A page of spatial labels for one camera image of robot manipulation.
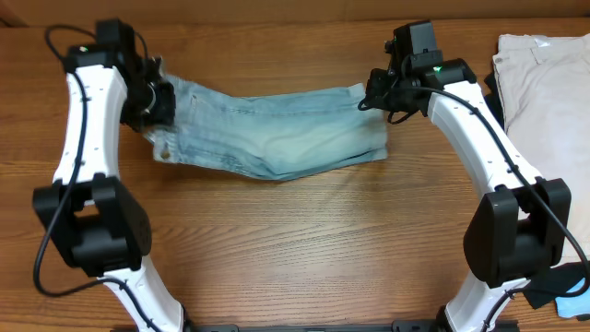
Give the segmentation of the light blue denim shorts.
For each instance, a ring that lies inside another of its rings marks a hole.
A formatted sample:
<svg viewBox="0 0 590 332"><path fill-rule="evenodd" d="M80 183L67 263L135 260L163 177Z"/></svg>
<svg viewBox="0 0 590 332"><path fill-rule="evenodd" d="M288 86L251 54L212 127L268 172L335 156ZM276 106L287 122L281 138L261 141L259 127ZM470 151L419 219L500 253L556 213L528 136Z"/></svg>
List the light blue denim shorts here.
<svg viewBox="0 0 590 332"><path fill-rule="evenodd" d="M287 181L387 158L381 111L358 108L364 87L232 97L176 76L170 126L144 137L159 162Z"/></svg>

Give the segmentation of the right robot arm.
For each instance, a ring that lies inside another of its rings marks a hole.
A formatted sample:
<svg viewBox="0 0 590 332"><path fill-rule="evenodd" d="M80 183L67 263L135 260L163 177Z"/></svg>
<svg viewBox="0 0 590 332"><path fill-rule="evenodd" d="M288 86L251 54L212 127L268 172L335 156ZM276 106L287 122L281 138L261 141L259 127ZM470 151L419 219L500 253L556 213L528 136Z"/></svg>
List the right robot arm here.
<svg viewBox="0 0 590 332"><path fill-rule="evenodd" d="M396 320L394 331L516 331L500 313L532 279L561 260L571 204L562 179L546 180L514 147L490 111L465 60L445 60L434 28L423 20L394 30L391 60L374 68L362 111L422 113L462 161L479 204L463 240L469 271L437 316Z"/></svg>

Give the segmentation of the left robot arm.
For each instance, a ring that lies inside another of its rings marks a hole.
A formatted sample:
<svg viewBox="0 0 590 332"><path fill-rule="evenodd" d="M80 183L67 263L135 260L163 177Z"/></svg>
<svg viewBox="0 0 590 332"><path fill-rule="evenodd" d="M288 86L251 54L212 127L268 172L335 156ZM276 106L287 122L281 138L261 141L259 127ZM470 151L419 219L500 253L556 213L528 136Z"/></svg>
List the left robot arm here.
<svg viewBox="0 0 590 332"><path fill-rule="evenodd" d="M88 285L117 297L139 331L191 331L184 306L167 290L150 251L147 212L119 172L120 128L136 132L171 125L172 84L143 37L111 18L97 22L87 44L60 54L68 86L65 144L49 186L33 192L45 229L41 249L55 246L64 262L81 269Z"/></svg>

